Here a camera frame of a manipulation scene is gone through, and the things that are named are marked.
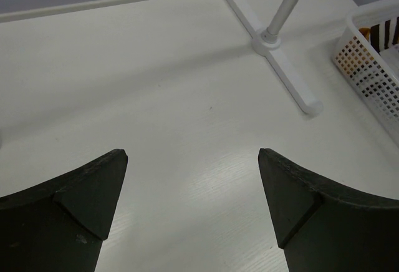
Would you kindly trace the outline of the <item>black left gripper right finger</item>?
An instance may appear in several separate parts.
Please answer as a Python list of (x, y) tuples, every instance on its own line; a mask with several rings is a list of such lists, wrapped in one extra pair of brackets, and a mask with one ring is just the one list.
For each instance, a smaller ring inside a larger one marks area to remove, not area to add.
[(269, 148), (258, 164), (289, 271), (398, 271), (398, 200), (361, 192)]

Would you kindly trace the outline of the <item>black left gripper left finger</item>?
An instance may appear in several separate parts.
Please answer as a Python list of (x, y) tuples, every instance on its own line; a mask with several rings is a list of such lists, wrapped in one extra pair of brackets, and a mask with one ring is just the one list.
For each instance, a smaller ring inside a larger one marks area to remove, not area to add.
[(1, 197), (1, 271), (95, 271), (127, 165), (114, 149)]

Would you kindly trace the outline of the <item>orange brown sock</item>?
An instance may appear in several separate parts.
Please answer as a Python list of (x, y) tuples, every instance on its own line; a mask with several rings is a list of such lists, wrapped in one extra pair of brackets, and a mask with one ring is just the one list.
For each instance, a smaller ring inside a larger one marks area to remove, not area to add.
[(372, 27), (361, 27), (359, 31), (371, 46), (381, 53), (398, 44), (398, 17)]

